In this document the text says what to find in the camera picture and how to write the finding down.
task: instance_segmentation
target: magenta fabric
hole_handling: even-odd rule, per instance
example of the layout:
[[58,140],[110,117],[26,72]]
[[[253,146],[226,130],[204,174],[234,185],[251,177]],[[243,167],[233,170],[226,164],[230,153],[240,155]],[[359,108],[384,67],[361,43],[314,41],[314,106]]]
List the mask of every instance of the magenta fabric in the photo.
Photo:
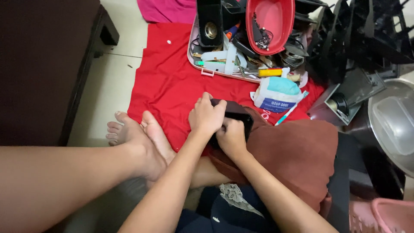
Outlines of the magenta fabric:
[[147,22],[193,24],[195,0],[137,0],[142,17]]

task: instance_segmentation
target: floor tile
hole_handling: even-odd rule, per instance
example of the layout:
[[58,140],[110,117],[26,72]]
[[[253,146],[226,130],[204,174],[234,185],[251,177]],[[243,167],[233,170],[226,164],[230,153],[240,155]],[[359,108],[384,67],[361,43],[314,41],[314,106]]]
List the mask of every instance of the floor tile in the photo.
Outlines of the floor tile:
[[105,46],[104,52],[142,57],[147,46],[148,24],[136,0],[101,0],[119,33],[117,46]]
[[69,146],[107,146],[106,123],[126,112],[141,58],[104,54],[95,58],[69,138]]

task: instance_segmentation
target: wooden furniture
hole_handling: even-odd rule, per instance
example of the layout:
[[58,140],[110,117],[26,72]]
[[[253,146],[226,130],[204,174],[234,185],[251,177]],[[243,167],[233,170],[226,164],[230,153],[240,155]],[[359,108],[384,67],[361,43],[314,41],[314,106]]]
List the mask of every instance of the wooden furniture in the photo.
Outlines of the wooden furniture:
[[119,39],[99,0],[0,2],[0,146],[66,145],[98,39]]

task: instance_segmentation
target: white lace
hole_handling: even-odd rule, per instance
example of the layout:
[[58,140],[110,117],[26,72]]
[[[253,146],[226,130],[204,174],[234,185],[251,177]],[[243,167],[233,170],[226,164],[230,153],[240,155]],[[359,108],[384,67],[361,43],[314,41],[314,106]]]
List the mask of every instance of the white lace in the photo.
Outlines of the white lace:
[[226,200],[226,202],[229,203],[231,206],[255,213],[264,218],[262,213],[257,211],[243,198],[243,193],[236,184],[221,184],[219,188],[221,192],[221,197],[224,200]]

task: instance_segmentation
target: red container lid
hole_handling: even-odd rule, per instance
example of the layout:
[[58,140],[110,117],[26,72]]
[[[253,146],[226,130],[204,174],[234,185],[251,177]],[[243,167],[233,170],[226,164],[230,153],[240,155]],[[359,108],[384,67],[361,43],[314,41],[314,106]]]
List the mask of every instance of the red container lid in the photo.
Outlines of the red container lid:
[[[256,13],[256,22],[260,27],[273,33],[269,50],[260,49],[253,39],[252,18]],[[295,19],[294,0],[248,0],[246,8],[246,28],[252,49],[261,55],[272,55],[284,50],[284,45],[292,32]]]

